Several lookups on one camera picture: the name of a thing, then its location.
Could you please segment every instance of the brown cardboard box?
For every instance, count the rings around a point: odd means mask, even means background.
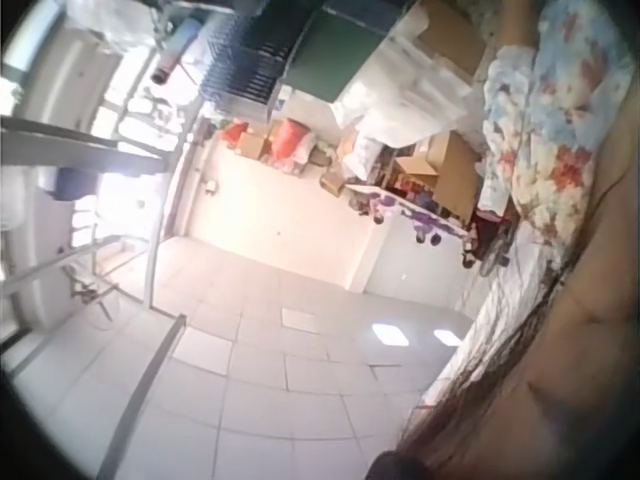
[[[282,126],[282,120],[273,120],[271,122],[271,125],[269,125],[269,140],[273,142],[273,139],[276,138],[276,135],[278,134],[278,130],[280,130],[280,127]]]
[[[326,168],[331,166],[331,158],[327,157],[318,147],[313,147],[311,155],[309,155],[309,163],[318,167]]]
[[[240,135],[235,151],[242,157],[260,160],[262,155],[267,153],[268,147],[269,141],[266,138],[245,132]]]
[[[320,186],[334,197],[339,197],[344,189],[345,180],[337,172],[325,172],[320,177]]]
[[[345,155],[353,152],[353,148],[356,144],[356,139],[358,138],[358,131],[354,127],[347,127],[342,133],[342,138],[340,139],[340,144],[336,149],[336,153],[338,155],[338,160],[342,161]]]
[[[271,125],[266,123],[250,123],[247,132],[257,137],[267,138],[271,131]]]
[[[433,199],[466,225],[475,209],[480,179],[475,163],[480,155],[457,132],[431,138],[429,151],[413,157],[400,157],[402,170],[433,190]]]
[[[430,57],[443,60],[462,79],[470,82],[480,65],[486,44],[480,33],[441,0],[422,0],[429,26],[415,45]]]

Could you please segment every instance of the long dark hair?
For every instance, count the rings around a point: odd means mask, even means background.
[[[600,0],[600,3],[618,26],[620,34],[637,61],[640,50],[638,4],[629,0]],[[592,203],[589,217],[594,215],[608,192],[616,185],[617,182]],[[521,363],[542,330],[549,316],[552,300],[562,286],[562,279],[573,269],[580,257],[582,240],[579,235],[576,248],[566,262],[552,272],[547,285],[539,289],[533,308],[526,315],[521,315],[520,319],[516,318],[515,328],[502,339],[498,335],[501,314],[517,313],[500,312],[500,308],[497,308],[495,319],[484,332],[481,332],[483,340],[476,342],[478,347],[456,372],[439,401],[424,418],[405,431],[396,449],[399,456],[420,459],[436,476],[439,472],[447,471],[447,465],[464,457],[474,438],[474,432],[500,394],[505,380]],[[583,478],[564,473],[561,473],[561,478]]]

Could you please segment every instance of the ceiling light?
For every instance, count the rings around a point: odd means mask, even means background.
[[[375,323],[371,326],[374,333],[378,336],[380,341],[385,345],[393,347],[406,347],[409,345],[409,340],[404,336],[402,330],[395,325],[385,325],[384,323]]]
[[[459,347],[462,345],[462,340],[456,337],[456,334],[451,330],[434,330],[433,334],[447,347]]]

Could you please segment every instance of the floral shirt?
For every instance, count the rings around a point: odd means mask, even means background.
[[[595,0],[550,0],[538,27],[537,54],[504,47],[489,68],[478,208],[503,215],[511,195],[558,259],[582,225],[595,155],[635,66]]]

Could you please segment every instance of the red object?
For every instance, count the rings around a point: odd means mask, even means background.
[[[234,123],[222,131],[222,139],[235,148],[240,140],[240,135],[247,131],[249,124],[247,122]]]
[[[271,153],[276,160],[289,158],[309,128],[293,120],[285,120],[271,143]]]

